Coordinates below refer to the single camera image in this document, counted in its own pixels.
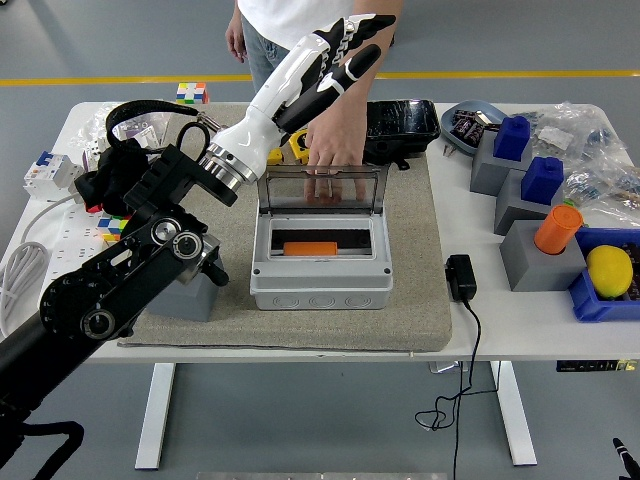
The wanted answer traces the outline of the person's right hand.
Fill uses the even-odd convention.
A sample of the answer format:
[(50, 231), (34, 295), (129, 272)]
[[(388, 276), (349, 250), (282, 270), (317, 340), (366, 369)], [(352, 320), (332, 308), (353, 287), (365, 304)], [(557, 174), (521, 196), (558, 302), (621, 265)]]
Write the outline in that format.
[(225, 32), (226, 46), (229, 54), (239, 63), (247, 59), (242, 14), (238, 8), (234, 9)]

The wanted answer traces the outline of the person's left hand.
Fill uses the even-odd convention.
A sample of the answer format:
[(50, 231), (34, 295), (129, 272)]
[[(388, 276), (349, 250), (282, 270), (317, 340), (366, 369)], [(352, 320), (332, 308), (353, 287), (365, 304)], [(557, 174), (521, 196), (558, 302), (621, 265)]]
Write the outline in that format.
[(345, 93), (308, 126), (309, 166), (359, 167), (367, 131), (367, 100)]

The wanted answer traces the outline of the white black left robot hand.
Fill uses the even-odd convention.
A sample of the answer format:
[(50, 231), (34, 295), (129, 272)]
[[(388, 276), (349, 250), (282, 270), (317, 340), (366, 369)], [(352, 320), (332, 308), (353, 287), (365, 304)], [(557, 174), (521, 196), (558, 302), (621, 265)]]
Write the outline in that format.
[(205, 169), (232, 191), (256, 182), (285, 135), (322, 114), (375, 64), (381, 49), (364, 42), (395, 20), (393, 15), (353, 15), (302, 37), (256, 93), (244, 118), (214, 135)]

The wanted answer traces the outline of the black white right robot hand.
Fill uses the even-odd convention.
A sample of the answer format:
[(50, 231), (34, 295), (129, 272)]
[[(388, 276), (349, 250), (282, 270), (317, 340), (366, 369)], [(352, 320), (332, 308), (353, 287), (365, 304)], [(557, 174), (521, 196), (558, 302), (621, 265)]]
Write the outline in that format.
[(627, 472), (626, 476), (620, 476), (620, 479), (631, 479), (631, 480), (639, 480), (639, 463), (632, 457), (629, 453), (627, 447), (624, 443), (617, 437), (612, 439), (612, 443), (616, 449), (616, 453), (620, 457), (624, 468)]

